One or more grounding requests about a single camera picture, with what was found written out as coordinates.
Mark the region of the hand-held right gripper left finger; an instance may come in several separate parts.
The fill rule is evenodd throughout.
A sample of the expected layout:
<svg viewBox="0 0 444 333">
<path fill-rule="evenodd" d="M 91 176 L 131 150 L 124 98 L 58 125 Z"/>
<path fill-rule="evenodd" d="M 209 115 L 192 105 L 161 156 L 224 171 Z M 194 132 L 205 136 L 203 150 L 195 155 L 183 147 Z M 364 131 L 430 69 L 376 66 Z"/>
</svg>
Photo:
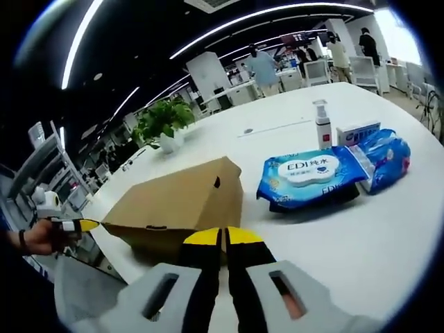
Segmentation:
<svg viewBox="0 0 444 333">
<path fill-rule="evenodd" d="M 187 237 L 176 264 L 159 263 L 117 295 L 96 318 L 72 332 L 207 332 L 219 293 L 222 230 Z"/>
</svg>

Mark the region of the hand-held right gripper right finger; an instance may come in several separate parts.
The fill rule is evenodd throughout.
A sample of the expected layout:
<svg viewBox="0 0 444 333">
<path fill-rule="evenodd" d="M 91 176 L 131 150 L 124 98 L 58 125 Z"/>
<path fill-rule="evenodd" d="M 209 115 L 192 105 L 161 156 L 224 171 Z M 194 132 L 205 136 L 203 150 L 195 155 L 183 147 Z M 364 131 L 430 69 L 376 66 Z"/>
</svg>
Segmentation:
<svg viewBox="0 0 444 333">
<path fill-rule="evenodd" d="M 327 287 L 276 260 L 254 232 L 227 227 L 225 243 L 239 332 L 367 332 L 365 316 L 334 305 Z"/>
</svg>

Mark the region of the person's left hand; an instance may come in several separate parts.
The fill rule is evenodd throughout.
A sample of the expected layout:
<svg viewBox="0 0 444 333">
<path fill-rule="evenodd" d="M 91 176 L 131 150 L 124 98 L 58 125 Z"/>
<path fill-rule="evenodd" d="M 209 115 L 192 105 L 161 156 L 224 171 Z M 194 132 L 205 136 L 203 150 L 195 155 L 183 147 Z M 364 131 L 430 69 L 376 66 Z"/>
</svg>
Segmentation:
<svg viewBox="0 0 444 333">
<path fill-rule="evenodd" d="M 54 228 L 53 223 L 46 219 L 38 220 L 30 230 L 24 232 L 24 242 L 32 255 L 62 252 L 67 246 L 75 246 L 79 239 Z"/>
</svg>

